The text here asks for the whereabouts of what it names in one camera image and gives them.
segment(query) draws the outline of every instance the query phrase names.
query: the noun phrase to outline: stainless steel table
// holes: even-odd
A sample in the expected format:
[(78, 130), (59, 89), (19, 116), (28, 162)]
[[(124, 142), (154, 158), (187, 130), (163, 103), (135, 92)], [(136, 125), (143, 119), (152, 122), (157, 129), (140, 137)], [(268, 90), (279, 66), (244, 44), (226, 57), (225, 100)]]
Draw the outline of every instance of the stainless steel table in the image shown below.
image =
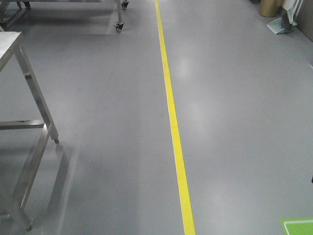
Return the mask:
[(49, 137), (56, 143), (59, 143), (59, 140), (51, 114), (23, 49), (22, 40), (22, 33), (0, 32), (0, 72), (14, 54), (43, 120), (3, 121), (0, 122), (0, 130), (42, 128), (42, 133), (28, 167), (22, 170), (22, 183), (16, 185), (13, 195), (7, 192), (0, 178), (0, 211), (5, 212), (1, 217), (10, 216), (21, 228), (30, 230), (31, 221), (24, 213), (24, 207)]
[(115, 25), (116, 31), (120, 32), (122, 31), (122, 28), (124, 26), (124, 22), (122, 20), (122, 9), (126, 9), (128, 6), (128, 1), (123, 0), (121, 3), (121, 0), (1, 0), (0, 1), (0, 26), (6, 30), (7, 26), (7, 19), (4, 18), (4, 13), (6, 9), (8, 8), (10, 2), (17, 2), (18, 7), (21, 9), (22, 5), (21, 2), (24, 2), (26, 8), (30, 8), (29, 2), (116, 2), (117, 4), (117, 14), (118, 14), (118, 22)]

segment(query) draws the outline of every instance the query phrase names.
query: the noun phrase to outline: cart leg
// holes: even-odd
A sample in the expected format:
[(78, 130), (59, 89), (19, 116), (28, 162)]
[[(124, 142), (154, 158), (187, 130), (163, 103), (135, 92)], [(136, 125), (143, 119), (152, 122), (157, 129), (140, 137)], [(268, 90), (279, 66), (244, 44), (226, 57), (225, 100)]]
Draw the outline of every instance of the cart leg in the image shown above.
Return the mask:
[(129, 4), (129, 2), (127, 0), (123, 0), (123, 2), (122, 2), (122, 9), (126, 10), (128, 4)]
[(22, 8), (22, 5), (21, 5), (21, 3), (19, 1), (17, 1), (16, 4), (18, 5), (19, 9)]
[(122, 19), (121, 0), (116, 0), (116, 4), (117, 4), (118, 23), (115, 25), (115, 28), (117, 32), (120, 32), (122, 31), (122, 28), (124, 26), (124, 22)]
[(6, 9), (8, 8), (10, 2), (3, 0), (0, 4), (0, 26), (1, 28), (3, 28), (4, 30), (6, 30), (6, 20), (4, 18), (4, 13), (6, 11)]
[(30, 3), (29, 3), (28, 1), (24, 1), (24, 5), (25, 5), (25, 7), (26, 7), (27, 9), (30, 8)]

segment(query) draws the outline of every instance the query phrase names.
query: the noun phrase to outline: metal table leg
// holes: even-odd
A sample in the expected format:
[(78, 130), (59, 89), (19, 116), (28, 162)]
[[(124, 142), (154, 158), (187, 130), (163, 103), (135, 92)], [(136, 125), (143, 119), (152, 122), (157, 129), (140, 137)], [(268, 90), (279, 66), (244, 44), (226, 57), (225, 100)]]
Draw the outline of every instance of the metal table leg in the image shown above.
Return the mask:
[(0, 181), (0, 204), (3, 205), (15, 222), (25, 230), (31, 230), (30, 219), (20, 208), (18, 202), (7, 193), (5, 186)]
[(35, 102), (38, 106), (39, 112), (41, 116), (43, 117), (44, 122), (51, 127), (51, 138), (58, 143), (58, 132), (55, 128), (54, 122), (52, 120), (51, 114), (49, 112), (49, 109), (47, 107), (47, 104), (45, 102), (44, 96), (41, 93), (41, 90), (39, 88), (37, 79), (35, 77), (34, 71), (31, 68), (30, 62), (28, 60), (28, 57), (25, 53), (25, 50), (23, 48), (23, 45), (20, 44), (19, 50), (15, 52), (16, 58), (18, 60), (18, 63), (23, 71), (24, 77), (26, 79), (26, 82), (29, 86), (29, 89), (35, 99)]

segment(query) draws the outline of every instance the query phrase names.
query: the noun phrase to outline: table frame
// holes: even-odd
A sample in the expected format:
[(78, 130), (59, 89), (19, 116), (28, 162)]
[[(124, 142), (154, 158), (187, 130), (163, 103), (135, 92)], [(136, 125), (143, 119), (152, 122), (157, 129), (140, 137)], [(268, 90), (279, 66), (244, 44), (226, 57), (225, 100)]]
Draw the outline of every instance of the table frame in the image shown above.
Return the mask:
[(23, 37), (20, 33), (11, 47), (3, 55), (1, 58), (2, 60), (0, 60), (0, 71), (14, 54), (22, 69), (23, 75), (43, 120), (2, 121), (0, 122), (0, 130), (42, 128), (42, 133), (37, 142), (29, 165), (21, 172), (22, 180), (15, 186), (13, 195), (10, 195), (7, 192), (5, 185), (1, 182), (0, 179), (0, 205), (2, 207), (0, 211), (5, 212), (5, 214), (2, 214), (0, 217), (12, 217), (21, 228), (30, 230), (31, 220), (25, 214), (24, 208), (27, 203), (49, 137), (51, 137), (51, 139), (54, 140), (56, 144), (59, 143), (59, 139), (58, 132), (54, 125), (50, 111), (47, 107), (34, 71), (31, 68), (30, 62), (23, 48), (22, 39)]

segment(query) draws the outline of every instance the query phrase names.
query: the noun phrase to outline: caster wheel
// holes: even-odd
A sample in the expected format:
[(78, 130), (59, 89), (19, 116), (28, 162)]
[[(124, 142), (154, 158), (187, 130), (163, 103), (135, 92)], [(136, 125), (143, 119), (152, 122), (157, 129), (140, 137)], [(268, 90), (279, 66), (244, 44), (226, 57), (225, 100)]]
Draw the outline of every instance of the caster wheel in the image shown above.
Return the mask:
[(118, 23), (116, 26), (115, 26), (115, 29), (117, 32), (120, 32), (122, 31), (122, 28), (123, 28), (124, 24), (122, 23)]
[(24, 2), (24, 5), (25, 5), (25, 7), (26, 7), (27, 9), (30, 8), (30, 3), (29, 3), (28, 1), (25, 1), (25, 2)]
[(0, 23), (0, 27), (1, 27), (4, 31), (6, 31), (6, 22), (1, 22), (1, 23)]
[(129, 2), (123, 2), (122, 5), (122, 9), (126, 10), (127, 6), (128, 6)]

